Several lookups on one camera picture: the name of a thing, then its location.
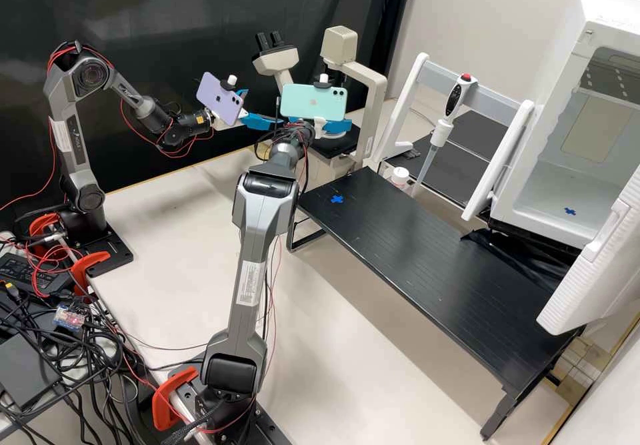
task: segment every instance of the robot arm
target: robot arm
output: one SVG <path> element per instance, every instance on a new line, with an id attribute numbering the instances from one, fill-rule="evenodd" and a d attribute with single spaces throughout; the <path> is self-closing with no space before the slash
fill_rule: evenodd
<path id="1" fill-rule="evenodd" d="M 306 122 L 288 130 L 289 135 L 272 146 L 269 160 L 249 168 L 236 188 L 233 223 L 241 231 L 241 250 L 231 313 L 227 328 L 207 345 L 200 373 L 206 387 L 197 399 L 201 410 L 215 408 L 209 426 L 226 423 L 246 408 L 264 378 L 267 345 L 255 328 L 267 254 L 275 237 L 291 226 L 298 197 L 295 166 L 315 136 L 313 125 Z"/>
<path id="2" fill-rule="evenodd" d="M 51 56 L 44 93 L 51 108 L 51 127 L 61 157 L 61 187 L 72 210 L 61 213 L 69 237 L 83 241 L 102 232 L 105 194 L 91 171 L 76 103 L 100 89 L 112 89 L 133 110 L 160 148 L 181 145 L 211 128 L 206 110 L 171 117 L 153 98 L 143 96 L 98 51 L 77 41 L 62 44 Z"/>

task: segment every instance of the black shelf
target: black shelf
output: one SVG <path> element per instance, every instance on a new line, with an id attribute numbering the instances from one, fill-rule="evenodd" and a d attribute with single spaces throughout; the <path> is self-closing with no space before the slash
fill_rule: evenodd
<path id="1" fill-rule="evenodd" d="M 514 407 L 577 333 L 547 333 L 535 318 L 549 290 L 369 168 L 305 193 L 299 207 L 482 363 Z M 483 436 L 510 411 L 502 404 Z"/>

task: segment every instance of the black curtain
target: black curtain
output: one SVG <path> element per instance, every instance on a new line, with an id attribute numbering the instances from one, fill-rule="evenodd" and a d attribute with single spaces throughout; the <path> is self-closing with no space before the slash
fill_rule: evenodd
<path id="1" fill-rule="evenodd" d="M 245 107 L 273 115 L 277 88 L 257 74 L 251 57 L 254 34 L 280 30 L 297 46 L 296 82 L 318 72 L 324 29 L 346 25 L 359 34 L 358 60 L 385 73 L 406 0 L 0 0 L 0 144 L 3 167 L 0 206 L 37 190 L 51 171 L 48 104 L 42 94 L 45 63 L 62 41 L 78 39 L 103 52 L 140 92 L 177 101 L 195 99 L 204 71 L 233 73 L 249 88 Z M 364 90 L 350 84 L 349 108 L 364 103 Z M 93 171 L 105 191 L 215 157 L 253 143 L 243 127 L 218 133 L 194 146 L 189 157 L 170 160 L 124 125 L 110 92 L 82 101 L 79 116 Z M 0 212 L 4 229 L 16 215 L 61 201 L 54 182 L 35 198 Z"/>

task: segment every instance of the white bottle cap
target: white bottle cap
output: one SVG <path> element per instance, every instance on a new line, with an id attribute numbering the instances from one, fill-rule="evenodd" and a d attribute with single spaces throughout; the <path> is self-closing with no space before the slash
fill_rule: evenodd
<path id="1" fill-rule="evenodd" d="M 409 170 L 404 167 L 396 167 L 391 174 L 391 183 L 396 186 L 405 185 L 409 181 Z"/>

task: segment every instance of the incubator door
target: incubator door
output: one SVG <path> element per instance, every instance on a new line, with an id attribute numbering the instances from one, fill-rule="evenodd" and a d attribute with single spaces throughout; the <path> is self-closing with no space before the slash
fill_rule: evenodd
<path id="1" fill-rule="evenodd" d="M 640 167 L 604 224 L 567 272 L 537 321 L 557 335 L 640 299 Z"/>

